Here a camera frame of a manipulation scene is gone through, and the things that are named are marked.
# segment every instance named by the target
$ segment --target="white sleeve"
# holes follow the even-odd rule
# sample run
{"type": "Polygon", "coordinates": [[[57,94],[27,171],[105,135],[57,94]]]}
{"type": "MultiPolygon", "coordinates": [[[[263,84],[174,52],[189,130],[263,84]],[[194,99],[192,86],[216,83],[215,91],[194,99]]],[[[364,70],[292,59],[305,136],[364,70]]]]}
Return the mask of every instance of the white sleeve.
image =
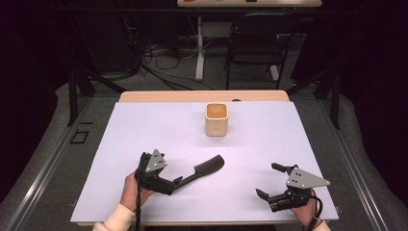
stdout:
{"type": "Polygon", "coordinates": [[[114,211],[105,222],[96,222],[93,231],[126,231],[129,229],[135,214],[121,204],[117,204],[114,211]]]}
{"type": "Polygon", "coordinates": [[[326,221],[323,221],[318,227],[313,229],[313,231],[330,231],[330,228],[327,225],[326,221]]]}

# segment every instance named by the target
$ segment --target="wooden table edge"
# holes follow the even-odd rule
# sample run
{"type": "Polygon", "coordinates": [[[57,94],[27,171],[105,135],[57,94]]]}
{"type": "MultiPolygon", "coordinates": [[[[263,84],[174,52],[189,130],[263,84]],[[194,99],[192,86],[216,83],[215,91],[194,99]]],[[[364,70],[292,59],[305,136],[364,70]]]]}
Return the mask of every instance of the wooden table edge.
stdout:
{"type": "Polygon", "coordinates": [[[118,102],[228,102],[233,100],[290,101],[284,90],[147,90],[125,91],[120,95],[118,102]]]}

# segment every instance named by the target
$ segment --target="hand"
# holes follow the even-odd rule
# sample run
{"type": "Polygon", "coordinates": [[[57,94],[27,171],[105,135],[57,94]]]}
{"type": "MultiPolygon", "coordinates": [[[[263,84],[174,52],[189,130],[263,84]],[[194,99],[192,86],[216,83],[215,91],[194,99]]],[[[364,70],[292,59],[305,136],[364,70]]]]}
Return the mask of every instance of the hand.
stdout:
{"type": "MultiPolygon", "coordinates": [[[[142,189],[140,192],[140,205],[142,206],[146,200],[154,192],[142,189]]],[[[122,197],[119,203],[131,211],[136,210],[136,198],[138,197],[138,181],[135,179],[135,172],[132,172],[125,178],[122,197]]]]}
{"type": "MultiPolygon", "coordinates": [[[[316,200],[310,198],[309,202],[305,206],[292,208],[291,211],[294,213],[300,223],[307,227],[309,226],[310,221],[315,217],[316,209],[316,200]]],[[[319,219],[314,228],[318,227],[321,223],[322,220],[319,219]]]]}

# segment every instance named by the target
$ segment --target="table leg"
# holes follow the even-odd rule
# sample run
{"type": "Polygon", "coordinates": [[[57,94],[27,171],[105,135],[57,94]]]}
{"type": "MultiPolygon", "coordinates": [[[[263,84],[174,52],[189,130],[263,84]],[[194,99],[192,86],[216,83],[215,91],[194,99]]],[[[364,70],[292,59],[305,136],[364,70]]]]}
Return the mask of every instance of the table leg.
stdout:
{"type": "Polygon", "coordinates": [[[204,72],[204,49],[203,49],[203,21],[202,17],[198,17],[197,23],[198,29],[198,57],[197,57],[197,68],[195,71],[195,80],[202,81],[203,80],[203,72],[204,72]]]}
{"type": "Polygon", "coordinates": [[[279,78],[279,72],[278,68],[276,68],[276,65],[272,65],[269,69],[270,76],[272,76],[272,80],[278,80],[279,78]]]}

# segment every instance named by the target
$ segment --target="black cable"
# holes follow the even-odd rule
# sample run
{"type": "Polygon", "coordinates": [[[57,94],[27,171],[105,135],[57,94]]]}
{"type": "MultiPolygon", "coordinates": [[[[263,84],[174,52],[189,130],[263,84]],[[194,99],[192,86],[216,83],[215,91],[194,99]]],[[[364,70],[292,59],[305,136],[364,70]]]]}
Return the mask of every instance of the black cable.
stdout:
{"type": "Polygon", "coordinates": [[[315,228],[315,225],[320,218],[321,212],[323,211],[323,202],[321,202],[321,200],[316,196],[316,193],[315,195],[311,195],[309,198],[316,200],[316,207],[318,207],[318,203],[319,203],[319,209],[315,212],[315,216],[310,221],[309,226],[307,228],[307,231],[312,231],[315,228]]]}
{"type": "Polygon", "coordinates": [[[138,178],[138,196],[136,197],[136,231],[140,230],[140,216],[141,216],[141,202],[140,202],[140,194],[141,194],[141,186],[140,186],[140,163],[138,166],[138,169],[136,170],[135,174],[137,174],[137,178],[138,178]]]}

